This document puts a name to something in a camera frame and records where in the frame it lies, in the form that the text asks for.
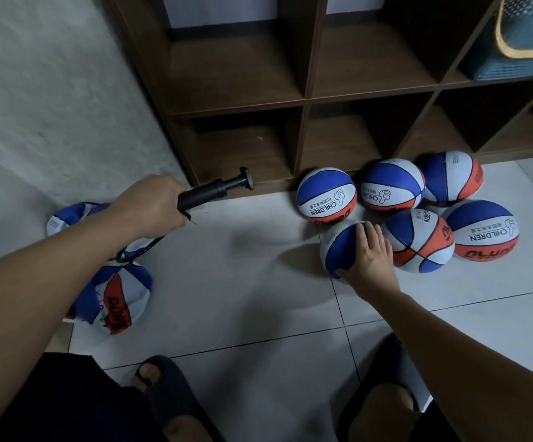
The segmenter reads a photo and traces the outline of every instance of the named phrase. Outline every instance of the slipper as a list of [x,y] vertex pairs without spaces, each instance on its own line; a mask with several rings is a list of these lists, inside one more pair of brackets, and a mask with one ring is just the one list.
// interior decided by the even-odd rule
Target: slipper
[[155,355],[142,364],[153,364],[160,370],[160,378],[154,384],[141,376],[140,368],[135,374],[148,386],[144,395],[150,401],[154,420],[160,429],[163,429],[173,417],[193,416],[205,427],[213,442],[225,442],[224,437],[199,405],[185,376],[170,358]]
[[336,427],[339,442],[348,441],[348,429],[354,418],[361,412],[366,396],[381,383],[393,383],[407,389],[414,399],[416,411],[423,409],[430,399],[430,392],[411,358],[401,346],[401,341],[396,334],[390,334],[379,346],[361,386],[340,415]]

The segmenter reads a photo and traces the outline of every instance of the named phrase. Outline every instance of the blue storage basket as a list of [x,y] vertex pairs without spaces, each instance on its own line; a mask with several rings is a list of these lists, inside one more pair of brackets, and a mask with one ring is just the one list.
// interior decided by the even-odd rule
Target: blue storage basket
[[533,76],[533,0],[502,0],[461,67],[475,81]]

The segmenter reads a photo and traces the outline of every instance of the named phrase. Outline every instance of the forearm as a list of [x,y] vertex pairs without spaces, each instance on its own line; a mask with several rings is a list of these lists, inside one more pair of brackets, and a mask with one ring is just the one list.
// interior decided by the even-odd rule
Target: forearm
[[0,413],[94,273],[134,236],[105,212],[0,258]]
[[533,438],[533,372],[463,334],[403,293],[367,299],[399,336],[463,440]]

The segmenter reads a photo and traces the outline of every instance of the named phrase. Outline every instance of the brown cube shelving unit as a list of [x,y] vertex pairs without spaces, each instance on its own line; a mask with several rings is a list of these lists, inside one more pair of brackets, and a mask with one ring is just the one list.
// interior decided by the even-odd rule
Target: brown cube shelving unit
[[274,21],[171,29],[162,0],[105,0],[191,183],[245,165],[254,194],[378,158],[533,157],[533,77],[475,82],[458,69],[500,1],[326,15],[328,0],[278,0]]

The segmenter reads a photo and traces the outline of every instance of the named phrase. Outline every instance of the inflated basketball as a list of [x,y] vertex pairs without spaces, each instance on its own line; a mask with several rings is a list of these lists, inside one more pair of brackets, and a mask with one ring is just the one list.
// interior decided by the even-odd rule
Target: inflated basketball
[[424,196],[424,176],[414,163],[401,158],[382,161],[365,173],[361,195],[375,211],[415,208]]
[[465,152],[450,151],[424,159],[420,169],[426,179],[424,200],[447,207],[472,196],[483,184],[481,164]]
[[297,206],[312,222],[329,223],[345,219],[357,203],[352,178],[340,169],[324,167],[308,173],[297,188]]
[[454,252],[464,259],[500,259],[518,243],[519,228],[503,206],[487,200],[465,200],[443,213],[454,234]]
[[336,279],[336,270],[348,270],[354,264],[357,255],[357,234],[355,225],[360,220],[345,220],[336,223],[324,235],[320,244],[320,259],[328,274]]
[[431,211],[400,211],[381,229],[391,242],[393,265],[404,271],[430,273],[453,257],[453,233],[447,222]]

